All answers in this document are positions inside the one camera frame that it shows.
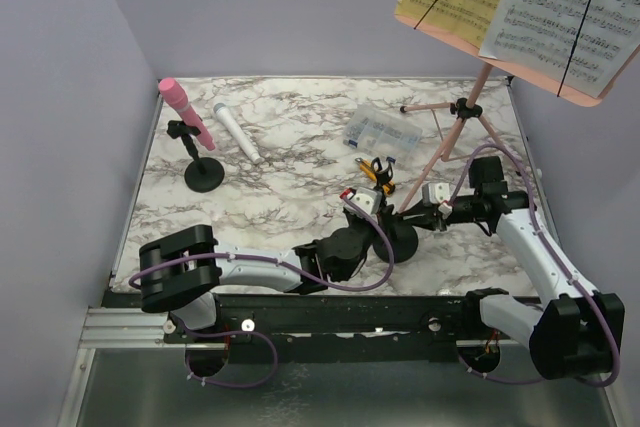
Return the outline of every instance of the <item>white marble surface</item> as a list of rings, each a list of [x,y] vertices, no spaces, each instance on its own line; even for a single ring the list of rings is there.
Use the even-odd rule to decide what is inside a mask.
[[[346,187],[371,186],[354,159],[362,153],[342,142],[342,131],[358,105],[376,107],[423,128],[419,149],[408,165],[395,170],[398,206],[440,142],[429,112],[402,115],[410,103],[448,102],[466,96],[473,82],[461,80],[397,80],[348,78],[181,79],[189,98],[212,132],[218,149],[203,156],[219,159],[226,170],[223,184],[213,192],[191,192],[183,180],[190,159],[179,140],[166,134],[167,122],[177,119],[164,106],[113,279],[113,289],[128,292],[127,279],[138,270],[141,245],[198,223],[212,224],[214,235],[239,246],[282,250],[328,236],[345,226],[338,195]],[[267,162],[254,167],[213,116],[224,102]],[[504,80],[490,80],[478,103],[503,142],[525,158],[524,146]],[[455,120],[438,115],[443,129]],[[467,122],[453,155],[470,153],[487,138],[479,122]],[[432,180],[454,183],[464,161],[438,162]],[[511,188],[520,180],[503,161]],[[418,253],[396,266],[389,283],[370,294],[464,294],[470,289],[502,287],[514,295],[530,295],[531,284],[516,260],[496,236],[487,238],[474,225],[448,232],[419,230]],[[375,282],[386,264],[370,252],[360,273],[347,285]],[[249,287],[221,291],[269,292]],[[339,293],[330,289],[329,293]]]

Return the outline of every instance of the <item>gray floor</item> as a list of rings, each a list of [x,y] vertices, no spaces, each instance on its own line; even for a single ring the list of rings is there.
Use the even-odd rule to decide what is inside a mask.
[[[534,375],[521,348],[497,372]],[[186,380],[181,351],[103,351],[93,364],[80,426],[404,427],[612,426],[601,390],[575,381],[501,386],[459,364],[289,364],[249,391]],[[233,367],[234,381],[260,367]]]

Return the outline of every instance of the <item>black round base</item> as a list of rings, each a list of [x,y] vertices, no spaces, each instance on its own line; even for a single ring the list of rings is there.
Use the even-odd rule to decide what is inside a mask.
[[[194,192],[211,192],[224,180],[224,168],[220,162],[211,157],[201,158],[200,163],[206,172],[200,172],[197,163],[191,162],[184,171],[184,181]]]
[[[389,236],[387,234],[387,236],[393,247],[393,256],[396,264],[406,262],[418,251],[418,234],[410,225],[397,223],[395,225],[395,235]],[[376,237],[373,241],[373,251],[380,260],[389,262],[387,248],[380,237]]]

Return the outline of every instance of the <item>small screw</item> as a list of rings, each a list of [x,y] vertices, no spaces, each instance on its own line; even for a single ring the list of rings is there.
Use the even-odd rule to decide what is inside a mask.
[[[167,335],[173,334],[176,331],[176,324],[174,324],[170,320],[167,320],[164,324],[162,324],[162,331]]]
[[[245,332],[253,332],[253,329],[256,328],[256,324],[251,319],[245,319],[242,321],[242,330]]]
[[[431,317],[429,319],[429,330],[431,332],[438,332],[442,328],[440,325],[440,321],[436,317]]]

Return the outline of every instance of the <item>lavender wall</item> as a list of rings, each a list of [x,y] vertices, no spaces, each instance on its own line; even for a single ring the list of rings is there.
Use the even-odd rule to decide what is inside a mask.
[[[0,424],[56,424],[113,261],[154,76],[114,0],[0,0]]]
[[[622,378],[630,398],[640,392],[639,78],[636,60],[595,108],[514,82],[562,246],[603,292],[616,292],[625,303]],[[633,407],[640,420],[640,405]]]
[[[117,0],[158,76],[475,75],[396,0]]]

